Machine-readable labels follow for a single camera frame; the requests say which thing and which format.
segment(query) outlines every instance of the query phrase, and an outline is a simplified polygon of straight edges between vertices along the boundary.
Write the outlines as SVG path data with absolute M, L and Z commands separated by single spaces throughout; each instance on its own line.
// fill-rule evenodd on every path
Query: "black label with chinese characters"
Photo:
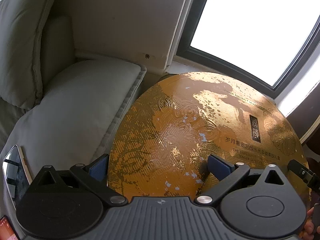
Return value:
M 255 116 L 251 115 L 251 114 L 249 116 L 250 116 L 252 140 L 254 140 L 256 142 L 261 142 L 258 119 Z

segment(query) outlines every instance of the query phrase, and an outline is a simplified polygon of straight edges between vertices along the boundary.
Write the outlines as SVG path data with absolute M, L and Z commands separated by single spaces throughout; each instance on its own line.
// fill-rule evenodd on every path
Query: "human hand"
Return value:
M 314 229 L 314 224 L 311 221 L 311 216 L 313 214 L 313 208 L 311 208 L 308 212 L 307 212 L 307 222 L 304 225 L 304 229 L 303 231 L 299 234 L 299 236 L 302 238 L 302 240 L 312 240 L 314 235 L 312 234 L 313 229 Z M 320 234 L 320 226 L 317 228 L 317 233 Z

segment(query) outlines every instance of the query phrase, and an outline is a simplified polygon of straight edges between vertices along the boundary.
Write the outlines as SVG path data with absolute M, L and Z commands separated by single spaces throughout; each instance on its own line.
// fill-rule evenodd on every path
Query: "window pane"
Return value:
M 207 0 L 191 46 L 272 86 L 319 15 L 320 0 Z

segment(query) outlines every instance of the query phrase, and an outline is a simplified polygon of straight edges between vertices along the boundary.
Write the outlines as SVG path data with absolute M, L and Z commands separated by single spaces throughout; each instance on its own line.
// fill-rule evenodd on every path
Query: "window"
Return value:
M 320 41 L 320 0 L 194 0 L 177 55 L 275 98 Z

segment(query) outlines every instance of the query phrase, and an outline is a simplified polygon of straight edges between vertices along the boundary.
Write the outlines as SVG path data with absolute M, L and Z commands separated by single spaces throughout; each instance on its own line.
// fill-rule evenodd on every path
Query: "brown object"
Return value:
M 252 87 L 216 73 L 167 78 L 131 106 L 114 140 L 108 185 L 126 196 L 190 196 L 218 183 L 207 170 L 214 153 L 264 169 L 277 164 L 301 196 L 309 190 L 287 164 L 308 163 L 291 125 Z

